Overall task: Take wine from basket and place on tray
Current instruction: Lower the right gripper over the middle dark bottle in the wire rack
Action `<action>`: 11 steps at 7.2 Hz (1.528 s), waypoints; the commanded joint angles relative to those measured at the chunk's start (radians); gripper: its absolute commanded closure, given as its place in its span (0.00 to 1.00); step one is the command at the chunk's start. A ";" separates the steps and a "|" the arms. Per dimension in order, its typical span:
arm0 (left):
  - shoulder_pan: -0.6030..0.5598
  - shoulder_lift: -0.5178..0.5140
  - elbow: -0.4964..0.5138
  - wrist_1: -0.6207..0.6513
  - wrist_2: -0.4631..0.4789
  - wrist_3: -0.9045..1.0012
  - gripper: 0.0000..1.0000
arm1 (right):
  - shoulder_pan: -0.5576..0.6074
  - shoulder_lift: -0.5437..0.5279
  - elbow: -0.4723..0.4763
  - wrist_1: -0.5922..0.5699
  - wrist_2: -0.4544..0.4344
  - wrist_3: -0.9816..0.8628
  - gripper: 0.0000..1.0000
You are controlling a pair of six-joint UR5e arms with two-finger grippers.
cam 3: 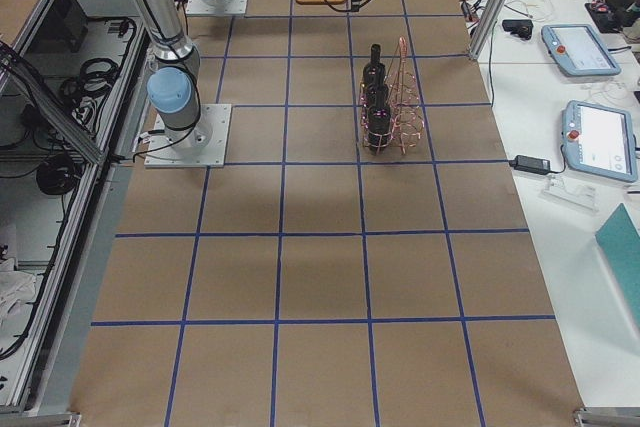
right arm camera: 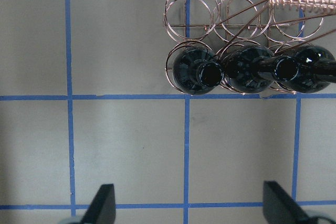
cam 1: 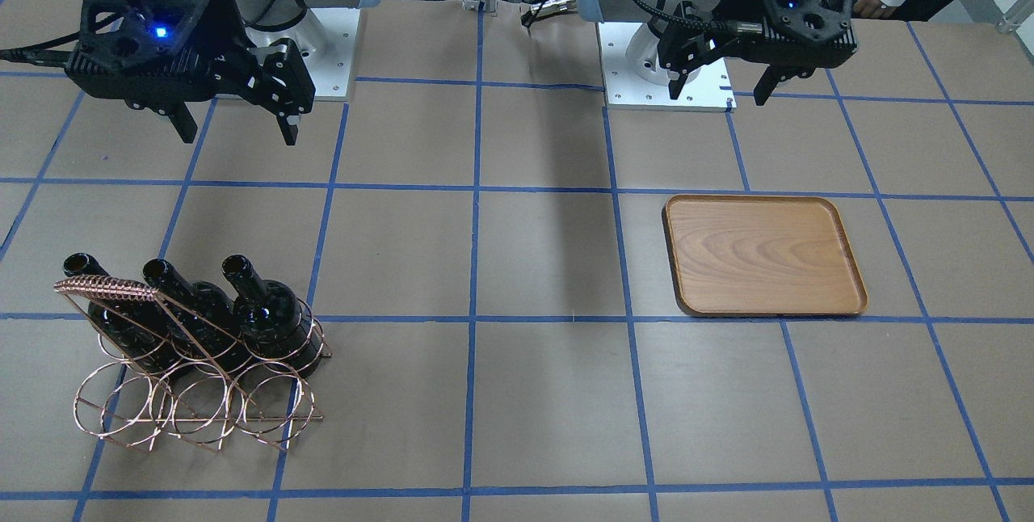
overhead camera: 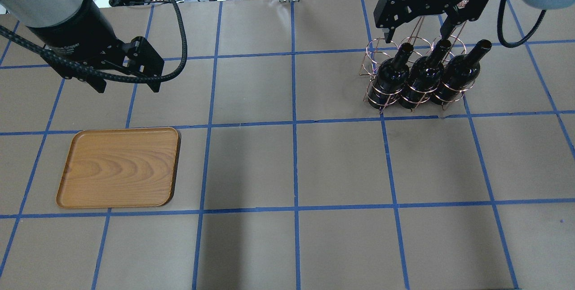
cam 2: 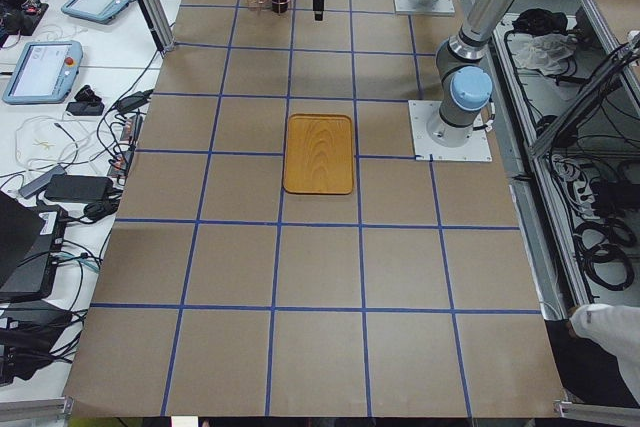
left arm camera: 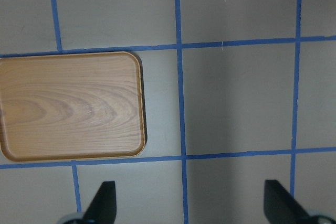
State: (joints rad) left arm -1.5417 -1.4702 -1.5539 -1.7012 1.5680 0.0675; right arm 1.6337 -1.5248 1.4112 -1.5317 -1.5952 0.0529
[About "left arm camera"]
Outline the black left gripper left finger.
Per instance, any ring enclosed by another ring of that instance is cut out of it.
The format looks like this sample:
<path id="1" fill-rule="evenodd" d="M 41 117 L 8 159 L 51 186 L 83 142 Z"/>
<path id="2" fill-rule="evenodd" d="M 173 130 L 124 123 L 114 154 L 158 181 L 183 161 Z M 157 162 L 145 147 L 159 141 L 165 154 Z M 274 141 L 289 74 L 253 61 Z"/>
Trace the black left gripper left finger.
<path id="1" fill-rule="evenodd" d="M 84 223 L 114 223 L 116 220 L 115 182 L 103 182 L 82 217 Z"/>

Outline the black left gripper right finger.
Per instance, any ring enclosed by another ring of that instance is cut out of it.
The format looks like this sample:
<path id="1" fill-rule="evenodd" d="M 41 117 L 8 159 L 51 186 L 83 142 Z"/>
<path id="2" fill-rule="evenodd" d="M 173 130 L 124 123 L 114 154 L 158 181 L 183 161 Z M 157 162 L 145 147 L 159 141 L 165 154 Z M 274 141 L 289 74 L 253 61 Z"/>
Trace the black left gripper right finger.
<path id="1" fill-rule="evenodd" d="M 264 214 L 269 223 L 301 223 L 309 214 L 275 179 L 264 183 Z"/>

